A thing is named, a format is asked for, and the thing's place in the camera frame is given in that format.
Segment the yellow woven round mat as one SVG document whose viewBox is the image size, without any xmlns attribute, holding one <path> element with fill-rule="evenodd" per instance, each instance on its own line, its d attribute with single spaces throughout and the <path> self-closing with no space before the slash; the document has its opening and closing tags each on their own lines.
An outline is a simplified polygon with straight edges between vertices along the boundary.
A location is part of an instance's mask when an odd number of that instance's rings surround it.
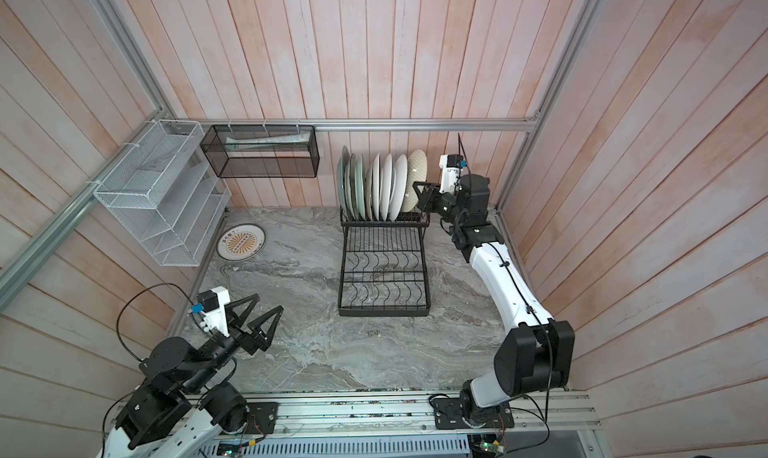
<svg viewBox="0 0 768 458">
<path fill-rule="evenodd" d="M 414 189 L 416 182 L 424 182 L 427 178 L 428 160 L 423 150 L 414 151 L 408 158 L 408 176 L 406 190 L 401 207 L 402 213 L 411 212 L 418 203 L 418 197 Z"/>
</svg>

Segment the dark green rim plate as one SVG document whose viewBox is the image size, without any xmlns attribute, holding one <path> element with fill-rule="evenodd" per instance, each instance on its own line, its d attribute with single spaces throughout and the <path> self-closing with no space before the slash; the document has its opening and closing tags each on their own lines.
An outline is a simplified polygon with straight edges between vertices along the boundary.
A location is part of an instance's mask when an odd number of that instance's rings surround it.
<svg viewBox="0 0 768 458">
<path fill-rule="evenodd" d="M 408 158 L 401 155 L 396 161 L 394 168 L 394 185 L 392 187 L 391 199 L 389 204 L 388 220 L 394 222 L 402 208 L 406 183 L 408 178 Z"/>
</svg>

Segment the white plate black outline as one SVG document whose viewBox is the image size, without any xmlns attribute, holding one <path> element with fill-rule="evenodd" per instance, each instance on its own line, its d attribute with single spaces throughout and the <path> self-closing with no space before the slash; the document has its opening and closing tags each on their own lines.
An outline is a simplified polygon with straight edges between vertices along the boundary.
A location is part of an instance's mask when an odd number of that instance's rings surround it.
<svg viewBox="0 0 768 458">
<path fill-rule="evenodd" d="M 384 159 L 380 169 L 380 197 L 379 212 L 380 219 L 387 221 L 389 217 L 389 206 L 391 200 L 392 188 L 392 155 L 389 154 Z"/>
</svg>

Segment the orange sunburst plate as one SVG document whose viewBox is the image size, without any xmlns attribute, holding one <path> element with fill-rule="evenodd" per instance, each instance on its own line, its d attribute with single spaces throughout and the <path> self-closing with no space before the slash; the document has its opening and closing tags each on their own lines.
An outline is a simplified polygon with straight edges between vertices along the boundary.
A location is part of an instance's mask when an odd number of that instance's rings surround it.
<svg viewBox="0 0 768 458">
<path fill-rule="evenodd" d="M 237 225 L 225 231 L 217 242 L 218 255 L 227 261 L 243 261 L 258 253 L 266 242 L 264 230 L 254 224 Z"/>
<path fill-rule="evenodd" d="M 380 220 L 380 155 L 377 154 L 371 165 L 371 206 L 372 220 Z"/>
</svg>

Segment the black round plate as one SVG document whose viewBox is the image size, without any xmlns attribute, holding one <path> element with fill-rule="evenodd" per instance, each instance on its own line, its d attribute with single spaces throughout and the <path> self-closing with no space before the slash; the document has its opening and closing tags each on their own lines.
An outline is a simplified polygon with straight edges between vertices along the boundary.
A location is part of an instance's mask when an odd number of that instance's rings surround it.
<svg viewBox="0 0 768 458">
<path fill-rule="evenodd" d="M 369 167 L 364 176 L 364 201 L 365 201 L 365 218 L 367 221 L 372 221 L 373 216 L 373 209 L 372 209 L 372 194 L 373 194 L 373 184 L 372 184 L 372 178 L 373 178 L 373 170 L 371 167 Z"/>
</svg>

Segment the light green flower plate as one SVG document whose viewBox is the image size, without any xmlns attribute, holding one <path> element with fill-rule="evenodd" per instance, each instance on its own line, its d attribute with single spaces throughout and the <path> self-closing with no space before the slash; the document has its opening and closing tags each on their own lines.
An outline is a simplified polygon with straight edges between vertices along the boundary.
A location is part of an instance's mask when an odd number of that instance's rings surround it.
<svg viewBox="0 0 768 458">
<path fill-rule="evenodd" d="M 364 194 L 364 166 L 360 156 L 354 156 L 353 160 L 354 192 L 357 220 L 366 219 L 365 194 Z"/>
</svg>

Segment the cream floral plate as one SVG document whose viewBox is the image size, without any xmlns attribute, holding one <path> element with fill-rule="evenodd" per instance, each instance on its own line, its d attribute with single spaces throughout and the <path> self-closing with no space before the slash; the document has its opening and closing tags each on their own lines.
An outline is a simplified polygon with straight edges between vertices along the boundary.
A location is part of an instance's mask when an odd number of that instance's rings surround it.
<svg viewBox="0 0 768 458">
<path fill-rule="evenodd" d="M 356 192 L 354 190 L 355 185 L 355 178 L 354 178 L 354 167 L 355 167 L 355 158 L 356 156 L 352 154 L 348 160 L 347 166 L 346 166 L 346 191 L 347 191 L 347 201 L 348 201 L 348 210 L 350 221 L 356 221 L 358 219 L 358 213 L 357 213 L 357 204 L 356 204 Z"/>
</svg>

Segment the black wire dish rack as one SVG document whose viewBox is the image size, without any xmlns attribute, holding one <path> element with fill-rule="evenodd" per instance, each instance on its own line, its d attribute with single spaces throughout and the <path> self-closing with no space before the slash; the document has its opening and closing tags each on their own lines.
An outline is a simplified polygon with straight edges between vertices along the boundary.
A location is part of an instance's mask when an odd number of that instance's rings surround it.
<svg viewBox="0 0 768 458">
<path fill-rule="evenodd" d="M 425 317 L 431 309 L 424 248 L 428 215 L 394 222 L 340 216 L 343 253 L 337 307 L 345 317 Z"/>
</svg>

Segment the large teal green plate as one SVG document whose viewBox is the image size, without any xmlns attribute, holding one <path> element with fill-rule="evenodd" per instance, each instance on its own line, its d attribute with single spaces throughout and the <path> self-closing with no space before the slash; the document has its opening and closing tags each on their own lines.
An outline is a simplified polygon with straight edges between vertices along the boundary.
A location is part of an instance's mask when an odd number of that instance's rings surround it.
<svg viewBox="0 0 768 458">
<path fill-rule="evenodd" d="M 348 148 L 346 146 L 343 146 L 341 157 L 339 158 L 339 161 L 337 164 L 337 191 L 338 191 L 338 199 L 341 207 L 342 217 L 344 220 L 349 218 L 349 208 L 347 203 L 346 184 L 345 184 L 345 172 L 346 172 L 346 166 L 349 158 L 350 158 L 350 155 L 349 155 Z"/>
</svg>

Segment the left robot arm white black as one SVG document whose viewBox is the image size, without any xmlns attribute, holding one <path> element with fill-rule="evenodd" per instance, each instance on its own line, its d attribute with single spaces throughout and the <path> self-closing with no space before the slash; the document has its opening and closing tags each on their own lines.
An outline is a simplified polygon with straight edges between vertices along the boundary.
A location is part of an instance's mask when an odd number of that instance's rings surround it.
<svg viewBox="0 0 768 458">
<path fill-rule="evenodd" d="M 254 355 L 272 345 L 284 309 L 250 316 L 253 294 L 234 300 L 224 287 L 198 294 L 189 315 L 208 337 L 200 347 L 174 336 L 140 360 L 143 382 L 125 396 L 114 425 L 102 430 L 102 457 L 196 457 L 221 434 L 237 438 L 228 456 L 265 440 L 275 429 L 278 405 L 249 402 L 229 377 L 211 381 L 235 355 Z"/>
</svg>

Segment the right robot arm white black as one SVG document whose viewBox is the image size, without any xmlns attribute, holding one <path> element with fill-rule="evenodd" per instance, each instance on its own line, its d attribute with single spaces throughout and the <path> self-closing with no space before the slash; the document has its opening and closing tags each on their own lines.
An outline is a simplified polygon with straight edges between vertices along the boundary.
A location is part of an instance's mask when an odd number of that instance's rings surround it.
<svg viewBox="0 0 768 458">
<path fill-rule="evenodd" d="M 535 298 L 500 232 L 488 220 L 489 180 L 468 174 L 452 191 L 426 182 L 416 182 L 413 189 L 419 210 L 436 213 L 447 223 L 451 241 L 488 289 L 506 332 L 493 369 L 462 387 L 463 419 L 478 426 L 518 396 L 565 387 L 575 332 Z"/>
</svg>

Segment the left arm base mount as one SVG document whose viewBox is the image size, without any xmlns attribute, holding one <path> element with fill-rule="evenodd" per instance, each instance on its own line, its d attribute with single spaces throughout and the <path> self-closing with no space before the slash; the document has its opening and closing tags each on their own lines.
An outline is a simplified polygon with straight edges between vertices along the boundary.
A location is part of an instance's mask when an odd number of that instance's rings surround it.
<svg viewBox="0 0 768 458">
<path fill-rule="evenodd" d="M 274 432 L 279 403 L 248 401 L 231 383 L 220 383 L 202 397 L 199 408 L 226 433 L 264 436 Z"/>
</svg>

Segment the horizontal aluminium wall rail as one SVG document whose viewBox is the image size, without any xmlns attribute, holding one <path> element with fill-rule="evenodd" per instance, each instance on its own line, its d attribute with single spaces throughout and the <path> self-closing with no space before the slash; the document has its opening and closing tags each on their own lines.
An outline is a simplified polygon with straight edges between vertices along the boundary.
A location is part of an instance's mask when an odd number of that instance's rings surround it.
<svg viewBox="0 0 768 458">
<path fill-rule="evenodd" d="M 168 122 L 199 123 L 204 129 L 211 126 L 311 127 L 316 132 L 531 132 L 538 126 L 534 118 L 168 119 Z"/>
</svg>

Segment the black mesh wall basket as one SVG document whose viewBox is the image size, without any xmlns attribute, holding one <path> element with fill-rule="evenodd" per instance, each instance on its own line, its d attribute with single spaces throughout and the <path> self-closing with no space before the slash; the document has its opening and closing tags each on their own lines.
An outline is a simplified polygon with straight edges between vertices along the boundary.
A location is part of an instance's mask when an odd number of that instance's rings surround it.
<svg viewBox="0 0 768 458">
<path fill-rule="evenodd" d="M 224 179 L 314 178 L 320 162 L 315 130 L 303 125 L 213 125 L 201 149 Z"/>
</svg>

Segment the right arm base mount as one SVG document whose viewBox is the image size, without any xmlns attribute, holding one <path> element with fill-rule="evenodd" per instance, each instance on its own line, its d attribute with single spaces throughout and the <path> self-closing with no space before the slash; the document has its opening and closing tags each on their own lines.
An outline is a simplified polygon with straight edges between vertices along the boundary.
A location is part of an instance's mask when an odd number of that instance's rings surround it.
<svg viewBox="0 0 768 458">
<path fill-rule="evenodd" d="M 473 401 L 468 386 L 460 391 L 458 397 L 435 393 L 430 395 L 427 401 L 433 410 L 435 427 L 438 430 L 470 428 L 506 430 L 514 427 L 514 418 L 509 406 L 478 407 Z"/>
</svg>

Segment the aluminium front rail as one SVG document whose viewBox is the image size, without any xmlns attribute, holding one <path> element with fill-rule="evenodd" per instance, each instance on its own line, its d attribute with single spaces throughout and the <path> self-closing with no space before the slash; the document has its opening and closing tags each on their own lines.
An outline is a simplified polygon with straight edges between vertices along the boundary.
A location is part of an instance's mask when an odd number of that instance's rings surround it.
<svg viewBox="0 0 768 458">
<path fill-rule="evenodd" d="M 275 429 L 265 440 L 386 435 L 481 435 L 510 439 L 516 433 L 593 430 L 601 423 L 584 393 L 533 393 L 510 401 L 514 427 L 438 430 L 428 397 L 439 392 L 396 390 L 368 392 L 243 394 L 248 401 L 278 402 Z"/>
</svg>

